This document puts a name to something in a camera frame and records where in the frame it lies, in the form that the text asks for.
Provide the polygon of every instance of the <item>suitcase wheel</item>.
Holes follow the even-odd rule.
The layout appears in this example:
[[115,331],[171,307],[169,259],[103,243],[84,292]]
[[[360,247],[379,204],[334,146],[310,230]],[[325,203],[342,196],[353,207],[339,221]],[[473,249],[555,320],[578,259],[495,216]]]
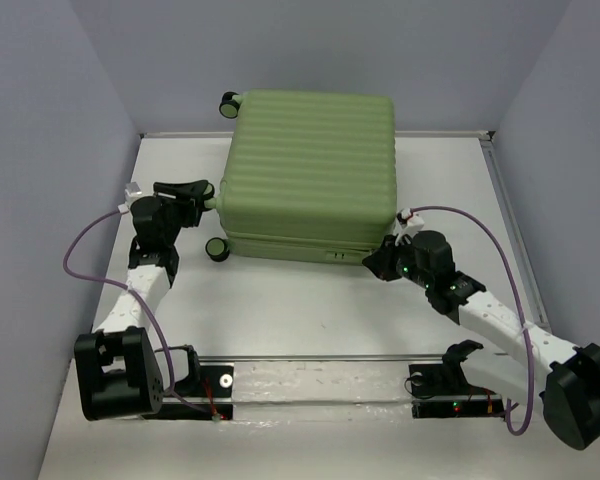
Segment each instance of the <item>suitcase wheel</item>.
[[212,238],[204,246],[204,250],[214,262],[224,262],[229,258],[229,244],[224,238]]
[[222,95],[222,101],[220,102],[220,115],[224,118],[236,118],[238,116],[238,110],[240,110],[240,104],[236,102],[233,97],[238,95],[235,92],[226,92]]

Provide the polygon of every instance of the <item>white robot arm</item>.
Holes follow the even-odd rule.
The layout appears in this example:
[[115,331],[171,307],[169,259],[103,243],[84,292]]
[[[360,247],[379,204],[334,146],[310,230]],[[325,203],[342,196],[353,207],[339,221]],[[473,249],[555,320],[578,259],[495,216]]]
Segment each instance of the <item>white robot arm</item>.
[[[166,368],[148,340],[147,330],[155,321],[150,312],[157,310],[175,279],[179,262],[175,240],[180,229],[199,224],[213,188],[206,181],[157,183],[154,191],[153,196],[134,199],[130,207],[137,235],[129,253],[127,290],[96,331],[81,335],[75,343],[82,409],[89,420],[156,413],[162,405]],[[422,231],[424,222],[410,214],[401,212],[398,220],[402,227],[398,234],[385,237],[363,265],[384,281],[405,278],[422,286],[438,313],[509,354],[465,349],[457,357],[464,381],[526,404],[528,334],[530,365],[551,430],[576,449],[598,438],[600,347],[580,348],[531,322],[521,325],[484,285],[456,271],[451,246],[441,233]],[[199,369],[195,352],[194,357]],[[171,384],[176,375],[189,373],[190,363],[186,372],[169,372]]]
[[[456,363],[466,382],[527,404],[532,369],[531,385],[535,380],[544,419],[554,434],[578,450],[597,439],[600,347],[590,344],[581,348],[531,322],[522,325],[520,318],[484,285],[456,270],[451,246],[444,235],[423,231],[424,222],[410,211],[400,212],[398,222],[401,227],[398,234],[387,235],[380,248],[363,260],[363,265],[381,280],[405,278],[420,285],[434,310],[482,335],[509,355],[489,357],[473,353],[482,348],[479,344],[469,349],[459,345],[464,353],[457,355]],[[526,335],[530,348],[526,345]]]

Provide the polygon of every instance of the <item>white wall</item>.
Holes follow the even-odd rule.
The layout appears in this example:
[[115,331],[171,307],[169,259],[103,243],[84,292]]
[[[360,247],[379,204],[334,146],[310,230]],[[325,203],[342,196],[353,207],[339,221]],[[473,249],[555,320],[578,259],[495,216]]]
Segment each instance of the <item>white wall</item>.
[[230,130],[226,90],[381,93],[399,129],[495,129],[568,0],[71,0],[143,132]]
[[[137,145],[69,3],[0,0],[0,480],[37,478],[99,296],[62,255],[120,200]],[[105,271],[115,227],[85,241],[76,268]]]
[[600,344],[600,0],[574,0],[496,134],[558,335]]

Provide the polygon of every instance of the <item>white table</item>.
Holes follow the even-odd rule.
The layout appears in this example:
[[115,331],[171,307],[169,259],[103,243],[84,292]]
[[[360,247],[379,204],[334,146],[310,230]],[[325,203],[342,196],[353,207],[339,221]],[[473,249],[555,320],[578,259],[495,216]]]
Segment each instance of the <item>white table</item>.
[[[145,189],[153,181],[217,184],[228,147],[228,138],[144,139],[133,179]],[[400,205],[466,209],[492,228],[513,261],[477,139],[399,138],[396,147]],[[445,233],[458,267],[511,305],[484,234],[451,214],[423,215]],[[358,267],[235,256],[214,264],[204,243],[221,235],[215,213],[181,233],[180,272],[157,316],[171,344],[240,360],[236,420],[88,423],[72,364],[40,478],[600,480],[600,442],[574,452],[540,418],[522,438],[494,419],[413,420],[402,389],[404,361],[306,361],[417,358],[466,338],[484,341],[435,314],[417,287],[383,284]],[[132,236],[125,218],[108,276],[124,278]],[[96,325],[117,294],[105,288]],[[536,317],[524,292],[523,304]],[[295,362],[259,361],[293,356]]]
[[[154,181],[205,178],[219,184],[228,138],[145,139],[133,180],[151,191]],[[511,243],[478,140],[399,138],[396,142],[398,205],[453,205],[482,219],[513,261]],[[426,213],[453,246],[458,268],[485,283],[513,305],[501,261],[490,240],[465,218]],[[108,276],[126,277],[134,230],[120,225]],[[217,214],[180,233],[180,270],[157,311],[165,335],[190,343],[204,356],[400,355],[444,352],[477,335],[455,326],[428,305],[408,282],[385,284],[361,267],[317,265],[230,257],[210,262],[204,244],[222,236]],[[513,270],[520,284],[520,273]],[[96,324],[111,309],[118,291],[105,287]],[[527,316],[535,318],[525,292]]]

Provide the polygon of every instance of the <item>suitcase ribbed shell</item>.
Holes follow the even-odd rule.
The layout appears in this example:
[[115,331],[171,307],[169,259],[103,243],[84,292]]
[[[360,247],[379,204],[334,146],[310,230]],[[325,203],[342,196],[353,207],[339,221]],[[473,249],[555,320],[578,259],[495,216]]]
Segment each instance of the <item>suitcase ribbed shell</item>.
[[387,97],[245,94],[217,210],[239,255],[359,263],[396,212]]

